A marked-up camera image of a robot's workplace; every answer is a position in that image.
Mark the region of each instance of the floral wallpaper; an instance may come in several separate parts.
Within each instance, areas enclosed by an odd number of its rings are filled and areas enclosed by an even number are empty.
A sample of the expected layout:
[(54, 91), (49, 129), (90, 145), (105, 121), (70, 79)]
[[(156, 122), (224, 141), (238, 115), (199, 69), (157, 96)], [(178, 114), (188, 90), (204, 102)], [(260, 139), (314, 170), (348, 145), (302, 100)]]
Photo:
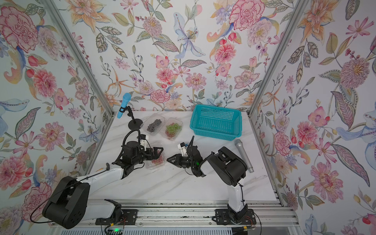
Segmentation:
[(253, 113), (307, 235), (376, 234), (373, 0), (310, 0)]
[(249, 109), (294, 0), (65, 0), (56, 5), (117, 110)]
[(0, 234), (46, 234), (40, 203), (81, 176), (109, 115), (39, 1), (0, 1)]

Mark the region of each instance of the pink flower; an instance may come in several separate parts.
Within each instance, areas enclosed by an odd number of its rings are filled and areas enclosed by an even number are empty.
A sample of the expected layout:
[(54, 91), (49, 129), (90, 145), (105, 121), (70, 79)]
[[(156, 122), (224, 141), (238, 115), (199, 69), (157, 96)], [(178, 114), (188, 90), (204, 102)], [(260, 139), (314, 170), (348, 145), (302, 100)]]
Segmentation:
[(45, 69), (37, 70), (34, 74), (34, 86), (39, 94), (44, 97), (52, 97), (55, 93), (56, 78)]
[(182, 68), (181, 66), (179, 66), (178, 70), (174, 68), (174, 71), (175, 71), (174, 75), (180, 75), (181, 77), (183, 77), (183, 74), (188, 74), (188, 72), (191, 70), (187, 69), (187, 67)]
[(165, 83), (172, 81), (173, 76), (174, 74), (172, 73), (172, 70), (169, 68), (162, 68), (157, 73), (157, 78), (161, 82)]
[(257, 58), (254, 56), (249, 59), (249, 67), (254, 68), (257, 65)]
[(53, 100), (55, 101), (56, 107), (58, 108), (69, 104), (68, 98), (65, 96), (65, 93), (61, 88), (58, 88), (58, 91), (55, 92)]
[(58, 146), (65, 143), (65, 133), (61, 133), (64, 131), (64, 127), (60, 126), (58, 122), (54, 122), (52, 125), (47, 123), (45, 126), (46, 129), (41, 128), (43, 134), (37, 135), (36, 139), (39, 139), (40, 146), (46, 146), (46, 152), (52, 151), (55, 145)]
[(248, 45), (252, 46), (265, 40), (271, 29), (271, 23), (267, 19), (263, 19), (254, 24), (248, 30)]
[(72, 33), (72, 37), (74, 38), (74, 40), (76, 41), (76, 43), (83, 43), (83, 41), (80, 41), (82, 39), (82, 37), (81, 36), (77, 36), (76, 37), (76, 33), (75, 32)]
[(79, 108), (68, 108), (69, 112), (68, 115), (70, 118), (76, 120), (76, 118), (80, 117), (81, 109)]
[(14, 155), (9, 158), (3, 158), (0, 163), (0, 187), (6, 190), (8, 186), (15, 187), (23, 178), (26, 172), (26, 163), (22, 156)]
[(224, 80), (221, 79), (221, 80), (217, 81), (217, 88), (224, 90), (224, 89), (228, 88), (228, 85), (225, 83)]
[(265, 5), (261, 0), (238, 0), (232, 8), (230, 24), (234, 30), (248, 29), (261, 18)]
[(347, 29), (350, 30), (351, 32), (347, 32), (346, 34), (355, 33), (353, 38), (356, 38), (358, 36), (358, 34), (360, 34), (360, 36), (370, 35), (370, 33), (368, 31), (366, 31), (365, 29), (371, 27), (373, 25), (373, 21), (371, 23), (369, 23), (368, 25), (365, 25), (367, 23), (367, 21), (368, 21), (368, 17), (366, 17), (363, 20), (362, 24), (359, 26), (359, 20), (356, 20), (355, 21), (355, 27), (352, 26), (352, 25), (349, 25), (347, 27)]
[[(30, 221), (31, 213), (46, 199), (48, 199), (52, 194), (51, 186), (46, 182), (41, 182), (39, 187), (32, 187), (31, 191), (25, 197), (25, 201), (22, 205), (22, 219)], [(38, 216), (42, 214), (44, 206), (47, 201), (43, 203), (33, 214), (32, 219), (35, 220)]]
[(328, 200), (335, 203), (337, 198), (343, 200), (343, 192), (340, 188), (343, 187), (343, 181), (337, 179), (338, 172), (332, 171), (332, 165), (327, 162), (326, 165), (322, 162), (317, 164), (317, 169), (311, 166), (311, 175), (315, 177), (313, 180), (314, 188), (313, 191), (316, 193), (321, 193), (322, 199), (326, 199), (326, 194), (328, 195)]
[(304, 144), (313, 144), (317, 139), (317, 130), (309, 121), (300, 122), (297, 130), (298, 138)]
[(312, 124), (317, 127), (325, 126), (328, 123), (328, 121), (325, 118), (325, 110), (322, 106), (318, 107), (314, 112), (308, 115), (308, 120), (311, 121)]
[(170, 99), (170, 94), (165, 90), (158, 89), (151, 93), (150, 98), (157, 103), (163, 103)]
[(36, 138), (36, 137), (33, 138), (33, 136), (34, 136), (34, 131), (30, 131), (29, 138), (27, 138), (27, 135), (24, 133), (22, 135), (24, 142), (22, 142), (20, 140), (15, 141), (16, 145), (19, 145), (19, 146), (22, 146), (22, 147), (20, 147), (18, 149), (14, 149), (13, 153), (18, 153), (18, 152), (22, 151), (21, 156), (24, 156), (27, 153), (28, 149), (33, 149), (34, 147), (30, 146), (30, 144), (33, 143), (35, 138)]
[(143, 27), (152, 37), (157, 37), (162, 33), (162, 25), (155, 17), (147, 17), (144, 20)]
[(169, 62), (170, 61), (167, 56), (166, 57), (157, 56), (155, 65), (157, 68), (165, 68), (168, 66)]
[(0, 33), (11, 47), (28, 53), (38, 43), (37, 30), (30, 16), (10, 6), (1, 8)]
[(288, 139), (288, 136), (285, 135), (285, 133), (279, 131), (274, 136), (275, 146), (276, 149), (279, 151), (279, 153), (282, 156), (286, 156), (290, 153), (290, 140)]
[(326, 144), (324, 146), (324, 139), (320, 138), (319, 140), (320, 140), (320, 145), (318, 145), (318, 144), (316, 144), (316, 142), (314, 142), (316, 148), (318, 150), (320, 150), (320, 152), (318, 152), (318, 155), (321, 156), (321, 154), (324, 154), (324, 157), (327, 160), (327, 162), (329, 162), (329, 160), (331, 160), (332, 162), (336, 162), (337, 160), (330, 155), (330, 154), (335, 154), (335, 151), (334, 150), (327, 150), (331, 145), (330, 142), (326, 142)]
[(230, 67), (231, 67), (231, 64), (228, 63), (228, 64), (221, 64), (218, 69), (216, 69), (216, 73), (218, 73), (219, 75), (221, 75), (222, 77), (226, 77), (227, 74), (229, 73), (229, 70), (230, 70)]
[(133, 10), (133, 6), (136, 6), (138, 3), (134, 3), (133, 0), (123, 0), (124, 3), (120, 3), (121, 6), (125, 6), (124, 9), (131, 8)]
[(370, 73), (369, 65), (364, 58), (351, 59), (344, 63), (340, 73), (341, 85), (344, 88), (357, 88), (362, 85)]
[(88, 103), (89, 100), (89, 85), (88, 81), (84, 77), (82, 81), (76, 82), (76, 95), (75, 97), (82, 101), (84, 105)]
[(70, 75), (72, 75), (72, 77), (76, 77), (78, 74), (77, 72), (74, 70), (74, 68), (68, 66), (68, 73), (70, 73)]
[(44, 52), (46, 52), (52, 59), (58, 60), (59, 44), (50, 29), (40, 27), (38, 32), (38, 41), (40, 48), (42, 48)]
[(188, 74), (188, 77), (185, 79), (186, 80), (186, 86), (187, 87), (192, 87), (192, 89), (199, 91), (200, 89), (204, 88), (206, 85), (206, 78), (203, 77), (200, 73), (196, 74)]
[(251, 73), (250, 71), (245, 70), (244, 72), (241, 73), (240, 76), (235, 77), (235, 82), (236, 82), (235, 89), (240, 89), (240, 88), (248, 86), (253, 81), (258, 79), (259, 76), (260, 76), (259, 73)]
[(235, 47), (230, 43), (223, 44), (215, 53), (215, 61), (220, 64), (230, 62), (236, 53)]

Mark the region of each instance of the green leaf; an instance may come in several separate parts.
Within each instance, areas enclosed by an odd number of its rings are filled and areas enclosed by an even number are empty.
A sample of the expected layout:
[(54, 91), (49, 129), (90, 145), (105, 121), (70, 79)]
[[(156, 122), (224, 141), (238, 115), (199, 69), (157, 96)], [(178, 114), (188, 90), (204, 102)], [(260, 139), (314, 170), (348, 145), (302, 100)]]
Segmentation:
[(26, 7), (25, 13), (28, 14), (28, 15), (35, 15), (38, 12), (38, 8), (39, 7), (37, 5), (30, 3)]
[(67, 133), (67, 143), (72, 146), (73, 145), (73, 138)]
[(317, 197), (316, 195), (309, 195), (307, 197), (307, 199), (309, 200), (309, 202), (311, 202), (314, 206), (319, 206), (321, 204), (324, 204), (324, 202), (319, 198)]

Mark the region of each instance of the flower illustration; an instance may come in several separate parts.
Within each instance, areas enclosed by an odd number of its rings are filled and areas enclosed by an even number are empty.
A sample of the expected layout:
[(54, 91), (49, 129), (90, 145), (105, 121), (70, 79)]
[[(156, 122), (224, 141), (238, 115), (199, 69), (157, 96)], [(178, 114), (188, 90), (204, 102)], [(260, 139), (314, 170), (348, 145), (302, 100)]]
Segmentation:
[(248, 86), (253, 81), (258, 79), (259, 76), (260, 76), (259, 73), (252, 73), (251, 71), (245, 70), (244, 72), (241, 73), (240, 76), (235, 77), (235, 82), (236, 82), (235, 89), (240, 89), (240, 88)]
[(279, 151), (279, 153), (282, 155), (282, 156), (286, 156), (290, 153), (290, 140), (288, 138), (287, 135), (285, 135), (285, 133), (279, 131), (277, 132), (275, 135), (274, 135), (274, 141), (275, 141), (275, 146), (276, 146), (276, 149)]
[(23, 179), (26, 163), (22, 157), (12, 155), (9, 158), (4, 158), (0, 163), (0, 187), (2, 190), (6, 190), (8, 186), (15, 187)]
[(130, 68), (130, 66), (128, 65), (127, 62), (124, 62), (122, 59), (119, 59), (118, 57), (116, 57), (115, 60), (115, 64), (119, 67), (119, 68), (122, 68), (122, 69), (125, 69), (125, 70), (128, 70), (128, 68)]
[(297, 130), (298, 138), (304, 144), (313, 144), (317, 139), (317, 130), (309, 121), (300, 122)]
[(37, 70), (34, 74), (34, 86), (39, 94), (44, 97), (52, 97), (55, 93), (56, 78), (45, 69)]
[(351, 59), (344, 63), (340, 73), (341, 85), (344, 88), (357, 88), (362, 85), (370, 73), (369, 65), (364, 58)]
[(44, 202), (52, 194), (51, 186), (46, 182), (41, 182), (39, 187), (32, 187), (31, 191), (25, 197), (25, 201), (22, 205), (22, 219), (31, 222), (30, 215), (33, 213), (32, 219), (35, 220), (38, 216), (42, 214), (44, 206), (47, 204), (47, 201), (40, 206), (41, 202)]
[(331, 145), (330, 142), (326, 142), (326, 144), (324, 145), (324, 139), (319, 138), (319, 140), (320, 140), (320, 145), (318, 145), (318, 144), (316, 144), (316, 142), (314, 142), (316, 148), (318, 150), (320, 150), (320, 152), (318, 152), (318, 155), (321, 156), (321, 154), (324, 154), (325, 159), (329, 163), (330, 163), (329, 160), (331, 160), (332, 162), (336, 162), (337, 160), (330, 155), (330, 154), (335, 154), (335, 151), (334, 150), (328, 150), (328, 148)]
[(131, 8), (133, 10), (133, 7), (136, 6), (138, 3), (134, 3), (133, 0), (123, 0), (124, 3), (120, 3), (121, 6), (125, 6), (124, 10), (127, 8)]
[(229, 86), (226, 84), (226, 81), (222, 79), (217, 81), (217, 88), (224, 90), (224, 89), (227, 89), (228, 87)]
[(167, 109), (177, 109), (182, 105), (181, 100), (179, 99), (171, 99), (166, 102), (166, 108)]
[(254, 93), (248, 93), (248, 97), (243, 99), (245, 102), (241, 104), (241, 106), (251, 106), (253, 104), (253, 100), (255, 99)]
[(362, 24), (359, 26), (359, 20), (356, 20), (355, 21), (355, 27), (352, 26), (352, 25), (349, 25), (347, 27), (347, 29), (350, 30), (351, 32), (347, 32), (346, 34), (354, 34), (355, 33), (353, 38), (356, 38), (358, 36), (358, 34), (360, 34), (360, 36), (370, 35), (370, 33), (368, 31), (366, 31), (365, 29), (371, 27), (374, 23), (372, 21), (368, 25), (365, 25), (365, 24), (367, 24), (367, 21), (368, 21), (368, 17), (366, 17), (363, 20)]
[(166, 101), (169, 101), (170, 94), (165, 90), (158, 89), (151, 93), (150, 98), (152, 99), (152, 101), (155, 101), (157, 103), (164, 103)]
[(215, 70), (216, 74), (221, 75), (222, 77), (226, 77), (229, 73), (229, 70), (231, 68), (231, 64), (221, 64), (218, 69)]
[(332, 203), (335, 203), (337, 198), (343, 200), (343, 192), (340, 188), (343, 187), (343, 181), (337, 179), (338, 172), (332, 171), (332, 165), (327, 162), (326, 165), (322, 162), (317, 164), (317, 169), (311, 166), (311, 175), (315, 177), (313, 180), (314, 188), (313, 191), (316, 193), (321, 193), (322, 199), (326, 199)]
[(310, 35), (324, 43), (324, 25), (333, 22), (332, 11), (337, 7), (337, 0), (312, 0), (311, 9), (305, 12), (305, 17), (299, 23), (298, 28), (304, 28), (305, 41)]
[(66, 106), (69, 104), (68, 98), (65, 96), (65, 93), (61, 88), (58, 89), (57, 92), (55, 92), (53, 96), (53, 100), (55, 101), (56, 107), (63, 109), (63, 106)]
[(162, 33), (161, 23), (155, 17), (147, 17), (144, 20), (143, 27), (154, 38)]
[(230, 43), (223, 44), (215, 52), (215, 61), (220, 64), (230, 62), (234, 58), (235, 53), (236, 50), (233, 45)]
[(153, 85), (149, 81), (141, 83), (139, 85), (139, 89), (140, 89), (140, 93), (144, 95), (150, 95), (155, 90)]
[(59, 55), (59, 44), (48, 28), (41, 27), (38, 32), (39, 46), (46, 52), (51, 59), (57, 60)]
[(157, 68), (165, 68), (168, 66), (170, 60), (168, 59), (168, 57), (163, 57), (163, 56), (157, 56), (156, 57), (156, 63), (155, 63), (155, 66)]
[(267, 19), (263, 19), (254, 24), (248, 30), (248, 45), (252, 46), (265, 40), (271, 29), (271, 23)]
[(46, 146), (46, 152), (52, 151), (56, 146), (65, 143), (64, 136), (65, 133), (64, 127), (60, 126), (58, 122), (46, 123), (46, 128), (41, 128), (43, 134), (36, 136), (36, 139), (39, 139), (39, 145), (44, 147)]
[(261, 0), (238, 0), (232, 7), (230, 24), (234, 24), (234, 30), (249, 29), (260, 20), (264, 9)]
[(1, 8), (0, 33), (11, 47), (18, 46), (26, 53), (38, 43), (38, 32), (30, 16), (12, 6)]
[(100, 126), (98, 127), (98, 129), (96, 131), (94, 131), (94, 129), (91, 127), (91, 126), (88, 126), (88, 133), (82, 133), (78, 139), (79, 140), (82, 140), (84, 142), (88, 142), (88, 141), (95, 141), (95, 142), (99, 142), (99, 139), (97, 137), (97, 135), (100, 133)]
[(89, 100), (89, 84), (84, 77), (82, 81), (76, 82), (76, 94), (75, 97), (82, 101), (84, 105), (88, 103)]
[(276, 164), (277, 171), (285, 175), (289, 173), (290, 165), (284, 156), (277, 154), (274, 162)]
[(36, 138), (36, 137), (33, 138), (33, 136), (34, 136), (34, 131), (30, 131), (29, 138), (27, 138), (26, 133), (24, 133), (22, 135), (24, 142), (22, 142), (20, 140), (15, 141), (16, 145), (19, 145), (19, 146), (22, 146), (22, 147), (14, 149), (13, 153), (18, 153), (18, 152), (22, 151), (21, 156), (24, 156), (27, 153), (28, 149), (33, 149), (34, 147), (30, 146), (30, 144), (33, 143), (35, 138)]
[(81, 109), (79, 108), (68, 108), (69, 112), (68, 115), (70, 118), (76, 120), (76, 118), (80, 117)]
[(0, 234), (12, 235), (21, 225), (22, 211), (20, 206), (3, 207), (0, 209)]
[(314, 112), (308, 115), (308, 120), (315, 126), (325, 126), (328, 121), (326, 120), (325, 110), (322, 106), (318, 107)]
[(95, 27), (97, 22), (99, 23), (109, 23), (112, 22), (107, 15), (101, 13), (105, 4), (100, 3), (96, 0), (66, 0), (69, 3), (67, 8), (71, 12), (71, 18), (73, 25), (78, 22), (85, 22), (93, 33), (95, 33)]
[(186, 86), (187, 87), (192, 87), (192, 89), (199, 91), (200, 89), (204, 88), (206, 85), (206, 78), (203, 77), (200, 73), (196, 74), (188, 74), (188, 77), (185, 79), (186, 80)]
[(157, 78), (161, 82), (165, 82), (165, 83), (172, 81), (173, 76), (174, 74), (172, 70), (169, 68), (162, 68), (157, 73)]
[(288, 191), (286, 193), (287, 196), (287, 206), (291, 207), (294, 211), (298, 209), (298, 200), (296, 200), (295, 194)]
[(174, 31), (177, 34), (177, 41), (180, 42), (182, 46), (182, 50), (180, 51), (180, 54), (175, 55), (176, 59), (182, 59), (185, 56), (185, 52), (187, 50), (191, 50), (192, 54), (195, 56), (204, 56), (205, 53), (201, 51), (199, 47), (196, 47), (193, 45), (192, 42), (196, 40), (196, 38), (199, 35), (199, 31), (197, 30), (197, 27), (194, 27), (193, 29), (190, 28), (187, 33), (185, 33), (184, 26), (185, 26), (185, 20), (182, 17), (181, 14), (178, 12), (174, 13)]
[(284, 114), (280, 114), (276, 120), (276, 129), (280, 132), (286, 132), (290, 118), (286, 117)]

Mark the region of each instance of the metal base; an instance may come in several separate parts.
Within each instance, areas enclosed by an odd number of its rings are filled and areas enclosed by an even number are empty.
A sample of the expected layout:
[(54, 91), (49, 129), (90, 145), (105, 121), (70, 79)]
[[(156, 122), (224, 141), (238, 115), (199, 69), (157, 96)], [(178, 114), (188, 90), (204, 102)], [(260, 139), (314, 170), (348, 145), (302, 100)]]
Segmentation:
[(133, 120), (128, 123), (128, 128), (130, 130), (141, 128), (141, 125), (143, 123), (142, 120), (137, 118), (137, 119), (135, 119), (135, 121), (136, 121), (136, 123), (134, 123)]
[[(136, 224), (136, 219), (137, 219), (137, 212), (138, 210), (136, 209), (122, 209), (121, 210), (124, 213), (125, 221), (123, 220), (119, 225), (135, 225)], [(111, 223), (114, 223), (115, 221), (107, 218), (107, 219), (97, 219), (95, 221), (95, 225), (110, 225)]]

